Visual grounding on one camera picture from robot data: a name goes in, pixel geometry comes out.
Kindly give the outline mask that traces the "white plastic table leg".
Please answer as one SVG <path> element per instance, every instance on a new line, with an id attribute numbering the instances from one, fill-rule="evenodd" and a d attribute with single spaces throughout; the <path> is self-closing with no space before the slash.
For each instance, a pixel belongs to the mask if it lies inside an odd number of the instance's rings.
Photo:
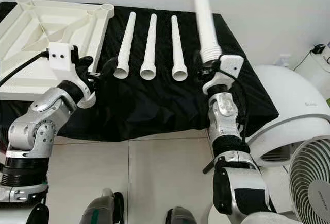
<path id="1" fill-rule="evenodd" d="M 200 39 L 200 56 L 204 66 L 210 66 L 222 55 L 213 22 L 210 0 L 194 0 L 196 23 Z"/>
<path id="2" fill-rule="evenodd" d="M 140 69 L 140 76 L 144 80 L 153 80 L 156 77 L 155 49 L 157 36 L 157 15 L 151 14 L 150 26 L 145 45 L 144 59 Z"/>
<path id="3" fill-rule="evenodd" d="M 118 79 L 125 79 L 129 76 L 129 60 L 130 48 L 134 36 L 136 13 L 134 11 L 129 13 L 129 20 L 125 32 L 123 34 L 122 45 L 117 56 L 118 66 L 114 72 L 114 76 Z"/>
<path id="4" fill-rule="evenodd" d="M 172 78 L 177 82 L 183 82 L 188 78 L 188 69 L 183 57 L 177 16 L 171 16 L 171 34 L 173 54 Z"/>

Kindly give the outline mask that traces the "black tablecloth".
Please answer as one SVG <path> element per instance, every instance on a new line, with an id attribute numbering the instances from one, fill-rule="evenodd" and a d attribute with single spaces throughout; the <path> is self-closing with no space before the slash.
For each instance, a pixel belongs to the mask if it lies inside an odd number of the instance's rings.
<path id="1" fill-rule="evenodd" d="M 208 128 L 207 95 L 201 92 L 203 83 L 197 73 L 201 63 L 197 57 L 200 43 L 194 12 L 156 10 L 153 8 L 115 6 L 115 15 L 109 19 L 99 66 L 118 55 L 129 13 L 136 13 L 134 38 L 130 52 L 130 75 L 118 79 L 111 74 L 101 89 L 96 91 L 96 104 L 89 109 L 78 109 L 59 134 L 69 139 L 122 141 L 146 135 Z M 144 59 L 146 36 L 151 14 L 156 14 L 156 78 L 143 80 L 139 68 Z M 183 55 L 188 78 L 183 82 L 171 76 L 172 42 L 171 16 L 177 16 Z M 230 89 L 234 102 L 243 111 L 247 99 L 247 136 L 278 118 L 279 113 L 267 94 L 247 56 L 234 37 L 222 15 L 213 14 L 217 38 L 222 52 L 241 55 L 245 62 L 238 76 L 240 84 Z M 2 100 L 1 130 L 24 115 L 31 101 Z"/>

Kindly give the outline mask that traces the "white domed appliance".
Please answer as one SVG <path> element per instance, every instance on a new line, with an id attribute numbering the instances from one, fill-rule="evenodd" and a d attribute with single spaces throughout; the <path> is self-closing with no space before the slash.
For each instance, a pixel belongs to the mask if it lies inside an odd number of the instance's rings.
<path id="1" fill-rule="evenodd" d="M 247 138 L 251 156 L 259 167 L 287 165 L 302 142 L 330 135 L 330 106 L 312 83 L 289 68 L 258 65 L 254 70 L 278 117 Z"/>

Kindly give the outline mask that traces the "black metal table leg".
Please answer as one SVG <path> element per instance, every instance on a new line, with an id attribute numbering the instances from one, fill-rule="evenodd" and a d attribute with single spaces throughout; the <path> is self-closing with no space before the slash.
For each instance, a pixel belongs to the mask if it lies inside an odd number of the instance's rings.
<path id="1" fill-rule="evenodd" d="M 212 170 L 215 167 L 215 161 L 211 160 L 202 170 L 203 174 L 207 174 L 208 172 L 210 172 L 210 170 Z"/>

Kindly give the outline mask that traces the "black power plug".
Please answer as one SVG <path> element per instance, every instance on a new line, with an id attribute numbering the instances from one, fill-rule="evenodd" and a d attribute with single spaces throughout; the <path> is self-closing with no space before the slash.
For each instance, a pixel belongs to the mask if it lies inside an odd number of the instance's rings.
<path id="1" fill-rule="evenodd" d="M 323 53 L 326 51 L 327 45 L 325 44 L 317 44 L 314 45 L 313 48 L 310 50 L 311 54 L 314 55 L 323 55 Z"/>

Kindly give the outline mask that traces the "robot left leg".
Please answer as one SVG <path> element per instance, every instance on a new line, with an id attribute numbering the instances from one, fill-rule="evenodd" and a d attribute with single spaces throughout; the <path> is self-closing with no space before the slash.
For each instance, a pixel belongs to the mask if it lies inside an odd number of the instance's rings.
<path id="1" fill-rule="evenodd" d="M 101 197 L 96 198 L 94 203 L 91 224 L 125 224 L 125 201 L 122 193 L 104 188 Z"/>

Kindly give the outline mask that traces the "robot leg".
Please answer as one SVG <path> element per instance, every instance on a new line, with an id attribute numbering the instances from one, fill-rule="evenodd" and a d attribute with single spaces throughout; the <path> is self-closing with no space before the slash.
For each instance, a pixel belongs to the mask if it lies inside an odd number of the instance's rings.
<path id="1" fill-rule="evenodd" d="M 125 201 L 122 193 L 104 188 L 101 197 L 96 198 L 94 203 L 91 224 L 125 224 Z"/>
<path id="2" fill-rule="evenodd" d="M 176 206 L 167 211 L 164 224 L 197 224 L 194 215 L 190 210 Z"/>

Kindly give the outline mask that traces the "white round stool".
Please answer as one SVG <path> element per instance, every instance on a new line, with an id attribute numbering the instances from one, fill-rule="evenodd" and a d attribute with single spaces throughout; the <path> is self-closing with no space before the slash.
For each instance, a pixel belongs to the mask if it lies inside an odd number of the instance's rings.
<path id="1" fill-rule="evenodd" d="M 217 211 L 213 203 L 208 206 L 206 224 L 224 224 L 224 215 Z"/>

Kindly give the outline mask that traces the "robot right leg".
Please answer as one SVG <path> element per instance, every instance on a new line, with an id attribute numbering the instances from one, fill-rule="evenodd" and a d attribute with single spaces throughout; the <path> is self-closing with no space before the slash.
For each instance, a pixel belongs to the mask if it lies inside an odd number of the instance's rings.
<path id="1" fill-rule="evenodd" d="M 176 206 L 167 211 L 164 224 L 197 224 L 194 215 L 190 210 Z"/>

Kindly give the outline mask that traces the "white floor fan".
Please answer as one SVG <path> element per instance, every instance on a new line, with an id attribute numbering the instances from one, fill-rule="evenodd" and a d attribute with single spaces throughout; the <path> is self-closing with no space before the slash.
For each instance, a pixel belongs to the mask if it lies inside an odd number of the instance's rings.
<path id="1" fill-rule="evenodd" d="M 302 142 L 291 157 L 290 195 L 304 224 L 330 224 L 330 135 Z"/>

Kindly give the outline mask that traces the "white wall socket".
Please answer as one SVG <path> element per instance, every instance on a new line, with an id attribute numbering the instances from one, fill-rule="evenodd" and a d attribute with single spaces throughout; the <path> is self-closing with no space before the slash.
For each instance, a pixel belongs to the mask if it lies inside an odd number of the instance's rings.
<path id="1" fill-rule="evenodd" d="M 276 61 L 276 65 L 288 68 L 290 66 L 290 58 L 290 53 L 281 53 L 278 60 Z"/>

